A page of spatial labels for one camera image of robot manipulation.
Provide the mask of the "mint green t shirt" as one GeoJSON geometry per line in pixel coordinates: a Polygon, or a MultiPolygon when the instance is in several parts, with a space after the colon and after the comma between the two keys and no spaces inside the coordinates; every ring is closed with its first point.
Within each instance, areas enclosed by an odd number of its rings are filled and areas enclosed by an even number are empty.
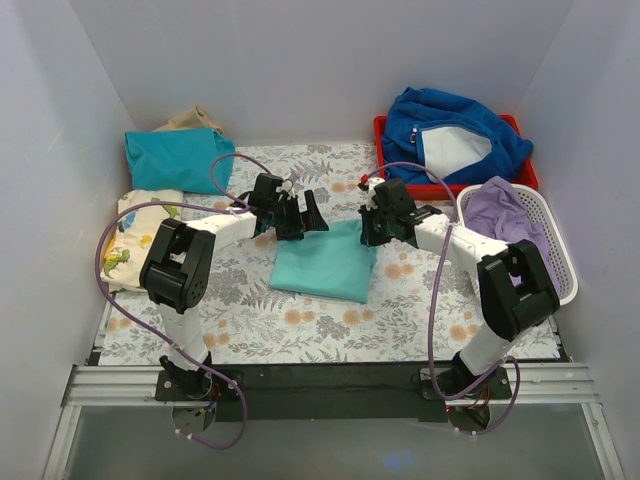
{"type": "Polygon", "coordinates": [[[273,289],[364,304],[377,251],[360,242],[357,220],[334,223],[301,240],[280,241],[270,279],[273,289]]]}

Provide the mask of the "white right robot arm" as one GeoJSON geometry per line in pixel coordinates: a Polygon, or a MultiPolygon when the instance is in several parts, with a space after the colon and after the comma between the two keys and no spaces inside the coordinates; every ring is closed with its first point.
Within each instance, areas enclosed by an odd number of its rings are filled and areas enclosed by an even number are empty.
{"type": "Polygon", "coordinates": [[[477,281],[484,324],[454,355],[448,370],[430,377],[449,396],[479,395],[515,341],[560,307],[538,247],[530,240],[508,243],[490,238],[434,207],[419,207],[400,179],[363,176],[358,187],[367,194],[358,210],[363,245],[397,240],[439,254],[441,262],[457,265],[477,281]]]}

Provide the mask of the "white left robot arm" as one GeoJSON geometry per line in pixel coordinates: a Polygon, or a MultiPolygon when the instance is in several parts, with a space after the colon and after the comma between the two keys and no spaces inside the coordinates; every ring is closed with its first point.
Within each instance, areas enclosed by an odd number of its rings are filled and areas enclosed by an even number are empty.
{"type": "Polygon", "coordinates": [[[156,304],[170,353],[161,362],[182,370],[178,387],[193,400],[213,386],[198,366],[209,354],[201,333],[199,303],[207,290],[216,252],[273,229],[279,240],[301,240],[306,226],[294,182],[261,173],[251,191],[231,206],[200,220],[163,221],[140,272],[140,286],[156,304]]]}

